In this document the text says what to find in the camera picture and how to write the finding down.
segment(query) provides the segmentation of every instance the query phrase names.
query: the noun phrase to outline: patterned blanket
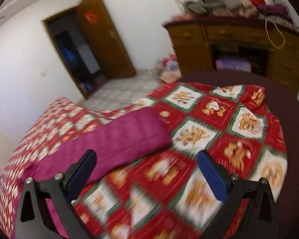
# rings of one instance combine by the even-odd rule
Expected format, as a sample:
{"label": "patterned blanket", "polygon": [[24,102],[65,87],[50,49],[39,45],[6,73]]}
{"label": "patterned blanket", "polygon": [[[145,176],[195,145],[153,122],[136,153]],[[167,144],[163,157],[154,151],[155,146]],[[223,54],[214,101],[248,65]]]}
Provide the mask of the patterned blanket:
{"label": "patterned blanket", "polygon": [[[264,88],[173,83],[118,111],[87,110],[61,98],[28,131],[3,171],[0,226],[11,238],[27,164],[57,153],[68,139],[95,130],[127,112],[151,106],[169,130],[168,150],[113,170],[86,187],[72,204],[97,238],[199,238],[222,206],[196,163],[207,149],[230,173],[257,181],[266,177],[275,200],[287,170],[287,150],[278,119],[264,103]],[[226,237],[237,229],[244,200]]]}

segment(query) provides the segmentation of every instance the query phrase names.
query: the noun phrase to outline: door frame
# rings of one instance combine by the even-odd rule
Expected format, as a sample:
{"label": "door frame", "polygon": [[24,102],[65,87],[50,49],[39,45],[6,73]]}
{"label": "door frame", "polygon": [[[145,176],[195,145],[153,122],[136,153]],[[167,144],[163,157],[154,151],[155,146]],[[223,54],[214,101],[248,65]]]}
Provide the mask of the door frame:
{"label": "door frame", "polygon": [[49,29],[49,22],[51,22],[52,20],[56,20],[57,18],[60,18],[60,17],[64,16],[64,15],[67,14],[67,13],[75,12],[76,8],[77,8],[77,7],[74,6],[74,7],[70,7],[70,8],[68,8],[68,9],[66,9],[66,10],[64,10],[64,11],[60,11],[60,12],[58,12],[57,14],[52,15],[52,16],[50,16],[50,17],[48,17],[48,18],[42,20],[42,23],[43,23],[43,25],[44,25],[44,27],[45,27],[45,31],[47,32],[47,34],[48,34],[49,37],[50,37],[50,40],[51,40],[51,42],[52,42],[52,45],[54,46],[54,49],[55,49],[56,52],[58,53],[58,55],[59,55],[59,57],[60,57],[60,59],[61,59],[61,61],[62,61],[62,63],[63,63],[64,68],[65,68],[66,71],[69,73],[69,75],[70,75],[72,81],[74,82],[74,84],[76,85],[76,87],[78,88],[78,90],[80,91],[80,93],[82,94],[82,96],[84,97],[84,99],[87,100],[87,99],[88,99],[88,94],[85,94],[84,90],[80,87],[79,83],[75,80],[75,77],[74,77],[74,75],[71,73],[71,71],[69,70],[67,63],[63,60],[61,51],[60,51],[60,49],[58,48],[58,46],[57,46],[57,44],[56,44],[56,42],[55,42],[54,36],[52,35],[52,33],[51,33],[50,29]]}

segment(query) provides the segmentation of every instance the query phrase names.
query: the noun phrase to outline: wooden desk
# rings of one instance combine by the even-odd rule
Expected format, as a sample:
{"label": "wooden desk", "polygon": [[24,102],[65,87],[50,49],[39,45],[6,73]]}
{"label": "wooden desk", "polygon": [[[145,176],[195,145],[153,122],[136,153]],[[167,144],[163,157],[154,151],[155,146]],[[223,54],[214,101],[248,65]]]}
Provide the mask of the wooden desk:
{"label": "wooden desk", "polygon": [[[236,44],[269,52],[264,76],[293,92],[299,90],[299,33],[278,25],[285,46],[276,49],[269,41],[264,20],[243,17],[199,17],[185,22],[169,22],[168,30],[183,75],[214,68],[211,47]],[[283,37],[273,24],[267,25],[270,39],[276,45]]]}

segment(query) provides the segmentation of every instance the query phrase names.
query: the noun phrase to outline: dark brown bed sheet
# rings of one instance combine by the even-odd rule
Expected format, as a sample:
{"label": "dark brown bed sheet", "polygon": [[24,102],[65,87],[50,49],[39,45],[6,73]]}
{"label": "dark brown bed sheet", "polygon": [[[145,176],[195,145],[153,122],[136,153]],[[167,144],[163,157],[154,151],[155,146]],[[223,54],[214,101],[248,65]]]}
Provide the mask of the dark brown bed sheet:
{"label": "dark brown bed sheet", "polygon": [[183,82],[212,86],[256,84],[265,88],[270,111],[280,120],[288,150],[288,170],[277,200],[278,238],[299,238],[299,101],[297,97],[268,78],[237,71],[195,73]]}

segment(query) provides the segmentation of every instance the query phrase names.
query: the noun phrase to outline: tiled floor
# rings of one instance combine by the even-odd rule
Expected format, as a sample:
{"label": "tiled floor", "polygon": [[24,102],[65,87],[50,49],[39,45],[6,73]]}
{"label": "tiled floor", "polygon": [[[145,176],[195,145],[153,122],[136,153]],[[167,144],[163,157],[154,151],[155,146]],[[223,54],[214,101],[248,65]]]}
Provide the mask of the tiled floor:
{"label": "tiled floor", "polygon": [[158,86],[160,83],[152,75],[142,71],[133,78],[109,80],[83,105],[97,111],[121,109],[143,98]]}

